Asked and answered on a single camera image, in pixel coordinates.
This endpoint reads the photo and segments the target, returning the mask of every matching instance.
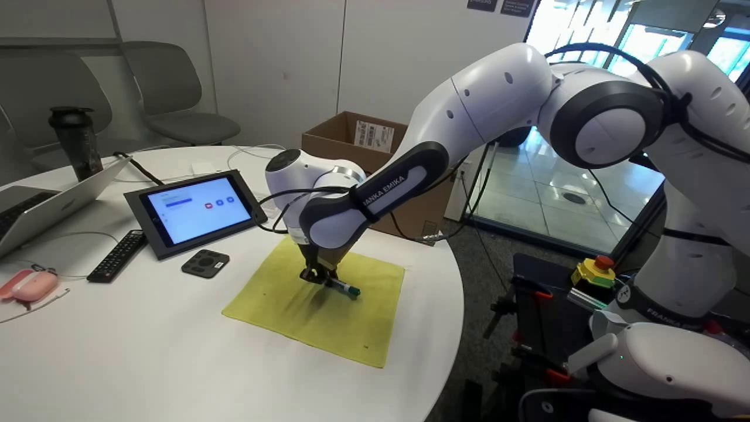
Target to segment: yellow cloth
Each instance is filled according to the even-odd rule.
[[[404,267],[350,253],[339,280],[360,289],[357,300],[301,280],[305,261],[287,237],[225,307],[240,319],[310,346],[382,368],[389,352]]]

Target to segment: gray chair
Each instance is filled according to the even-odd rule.
[[[94,132],[112,121],[112,110],[86,64],[63,49],[0,49],[0,108],[21,175],[66,167],[69,157],[49,127],[57,106],[91,108]],[[97,139],[102,155],[152,147],[147,141]]]
[[[0,185],[19,181],[28,174],[34,174],[28,157],[19,147],[14,127],[0,106]]]
[[[121,42],[124,60],[141,93],[145,127],[167,139],[210,146],[240,133],[240,125],[214,112],[192,110],[202,83],[186,49],[167,42]]]

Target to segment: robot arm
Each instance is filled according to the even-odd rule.
[[[370,178],[330,174],[312,157],[287,151],[268,167],[271,193],[339,185],[339,193],[278,194],[283,221],[307,257],[321,273],[303,280],[336,277],[337,261],[377,219],[426,193],[471,151],[519,127],[535,127],[554,147],[577,161],[607,167],[653,141],[662,96],[594,69],[550,69],[527,48],[500,49],[437,87],[413,112],[394,157]]]
[[[745,356],[673,329],[702,322],[733,285],[728,246],[750,250],[750,202],[738,194],[750,191],[748,103],[706,57],[675,53],[658,58],[653,69],[668,77],[668,87],[650,89],[639,80],[582,64],[549,66],[532,48],[513,45],[437,87],[414,108],[394,157],[368,178],[351,161],[316,160],[301,151],[276,155],[268,164],[268,185],[305,256],[301,277],[357,298],[359,291],[342,283],[336,267],[360,233],[426,193],[474,147],[512,130],[537,127],[563,160],[587,169],[648,151],[668,178],[668,229],[636,277],[632,298],[639,295],[639,305],[610,305],[632,325],[603,323],[603,330],[594,330],[601,343],[583,346],[571,362],[578,362],[578,370],[597,365],[612,385],[629,392],[656,399],[698,396],[724,413],[748,411]],[[670,87],[684,103],[675,106],[665,93]],[[721,147],[706,146],[706,137],[686,127],[686,120],[718,133]],[[698,362],[704,352],[697,352],[675,362],[675,344],[698,344],[692,352],[706,353],[720,350],[721,359]],[[718,376],[697,373],[702,365],[714,365]]]

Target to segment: white table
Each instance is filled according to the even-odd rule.
[[[262,147],[139,153],[165,181],[240,169],[264,196]],[[72,183],[70,169],[25,181]],[[70,293],[0,323],[0,419],[7,422],[418,422],[437,404],[461,336],[465,293],[445,241],[420,246],[368,229],[357,253],[406,267],[382,370],[223,316],[223,307],[281,241],[246,229],[210,244],[233,262],[210,281],[188,277],[192,253],[141,250],[114,283],[84,277],[137,228],[121,193],[147,183],[124,169],[98,205],[0,261],[10,277],[31,261],[53,266]]]

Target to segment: black remote control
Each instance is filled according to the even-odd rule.
[[[86,280],[91,283],[110,283],[145,244],[143,229],[127,233]]]

